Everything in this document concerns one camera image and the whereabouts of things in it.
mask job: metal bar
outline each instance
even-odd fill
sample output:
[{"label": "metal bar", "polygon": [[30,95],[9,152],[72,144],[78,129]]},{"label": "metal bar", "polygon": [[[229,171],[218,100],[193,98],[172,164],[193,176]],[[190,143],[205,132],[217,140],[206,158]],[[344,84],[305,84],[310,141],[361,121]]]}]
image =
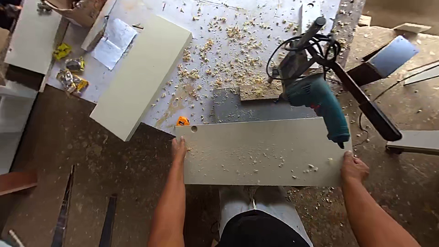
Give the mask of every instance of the metal bar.
[{"label": "metal bar", "polygon": [[68,211],[70,205],[70,197],[72,195],[73,186],[73,172],[75,171],[75,165],[70,170],[68,176],[67,186],[64,192],[64,199],[62,200],[61,210],[59,212],[58,220],[55,227],[55,233],[52,239],[51,247],[62,247],[65,236],[65,228],[67,226]]},{"label": "metal bar", "polygon": [[108,201],[107,214],[105,215],[104,226],[102,227],[99,247],[111,247],[114,215],[116,214],[117,194],[112,194]]}]

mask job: cardboard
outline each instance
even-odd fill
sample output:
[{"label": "cardboard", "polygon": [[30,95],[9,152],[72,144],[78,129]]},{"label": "cardboard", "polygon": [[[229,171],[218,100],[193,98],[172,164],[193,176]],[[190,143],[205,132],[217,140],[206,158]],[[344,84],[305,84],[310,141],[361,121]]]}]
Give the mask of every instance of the cardboard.
[{"label": "cardboard", "polygon": [[0,51],[3,50],[6,45],[7,38],[9,37],[9,30],[0,28]]},{"label": "cardboard", "polygon": [[83,27],[91,27],[107,0],[42,0],[54,11]]}]

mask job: black cable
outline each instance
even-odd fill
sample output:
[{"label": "black cable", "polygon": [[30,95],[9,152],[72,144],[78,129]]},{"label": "black cable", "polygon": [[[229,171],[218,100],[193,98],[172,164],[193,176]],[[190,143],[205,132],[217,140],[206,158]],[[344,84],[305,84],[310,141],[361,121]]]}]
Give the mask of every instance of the black cable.
[{"label": "black cable", "polygon": [[[337,59],[337,57],[338,57],[338,54],[340,53],[341,46],[340,46],[340,43],[339,43],[338,41],[336,41],[334,38],[332,38],[332,35],[331,35],[331,34],[329,34],[329,35],[316,34],[316,35],[311,39],[311,42],[312,42],[312,43],[309,43],[309,44],[307,44],[307,45],[302,45],[302,46],[300,46],[300,47],[293,47],[292,42],[293,42],[294,40],[297,40],[297,39],[302,38],[303,35],[304,35],[304,34],[301,34],[301,35],[299,35],[299,36],[295,36],[295,37],[292,37],[292,38],[289,38],[289,39],[285,40],[284,42],[282,42],[282,43],[281,43],[281,44],[280,44],[280,45],[279,45],[279,46],[273,51],[273,53],[271,54],[270,58],[268,59],[267,65],[266,65],[266,67],[265,67],[265,72],[267,73],[267,75],[268,75],[269,78],[271,78],[271,79],[273,79],[273,80],[289,80],[289,79],[292,78],[292,77],[290,77],[290,78],[285,78],[285,79],[283,79],[283,78],[280,78],[280,77],[274,77],[274,76],[270,75],[270,73],[268,73],[268,66],[269,66],[269,64],[270,64],[270,62],[271,62],[271,59],[272,59],[273,56],[276,54],[277,50],[279,50],[279,48],[281,48],[281,47],[284,46],[284,45],[285,45],[284,49],[285,49],[286,51],[298,51],[298,52],[303,51],[303,50],[305,50],[306,48],[309,48],[309,47],[315,45],[315,46],[317,46],[318,52],[319,52],[319,53],[320,53],[325,59],[328,59],[329,51],[332,50],[333,57],[332,57],[331,59],[329,59],[329,60],[330,60],[330,61],[334,61],[334,62],[336,61],[336,59]],[[325,53],[323,53],[322,47],[321,47],[321,45],[319,44],[319,42],[328,42],[329,45],[328,45],[328,48],[326,49]],[[329,68],[323,66],[322,69],[323,69],[324,79],[326,80],[326,73],[329,71]]]},{"label": "black cable", "polygon": [[[392,84],[390,87],[386,88],[385,90],[383,90],[381,93],[378,94],[377,97],[375,97],[372,101],[375,102],[379,97],[381,97],[383,94],[385,94],[387,91],[389,91],[390,89],[394,88],[396,85],[398,85],[399,83],[401,83],[401,80],[397,80],[394,84]],[[363,140],[362,142],[355,144],[355,146],[357,145],[361,145],[364,142],[366,142],[369,139],[369,132],[366,129],[363,129],[363,126],[361,125],[361,117],[363,116],[363,112],[360,112],[360,115],[358,117],[358,127],[362,130],[365,131],[367,133],[366,135],[366,140]]]}]

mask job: person's left hand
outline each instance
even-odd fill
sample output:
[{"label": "person's left hand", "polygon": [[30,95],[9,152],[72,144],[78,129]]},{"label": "person's left hand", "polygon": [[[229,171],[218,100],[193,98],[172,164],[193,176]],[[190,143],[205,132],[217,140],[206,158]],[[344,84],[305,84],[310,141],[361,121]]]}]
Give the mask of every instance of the person's left hand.
[{"label": "person's left hand", "polygon": [[183,163],[184,156],[186,155],[186,142],[182,137],[180,137],[180,141],[178,142],[176,138],[172,139],[172,158],[173,163]]}]

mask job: leg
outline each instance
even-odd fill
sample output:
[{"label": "leg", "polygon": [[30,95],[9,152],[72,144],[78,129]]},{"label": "leg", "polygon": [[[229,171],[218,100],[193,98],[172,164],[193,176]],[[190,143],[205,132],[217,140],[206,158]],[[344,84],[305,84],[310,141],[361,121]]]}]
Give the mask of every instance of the leg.
[{"label": "leg", "polygon": [[223,234],[227,222],[235,215],[253,209],[248,194],[243,186],[224,186],[219,189],[221,219],[219,220],[219,237]]},{"label": "leg", "polygon": [[313,247],[299,214],[294,205],[285,199],[285,195],[282,186],[260,186],[254,195],[256,209],[280,219],[300,234],[309,246]]}]

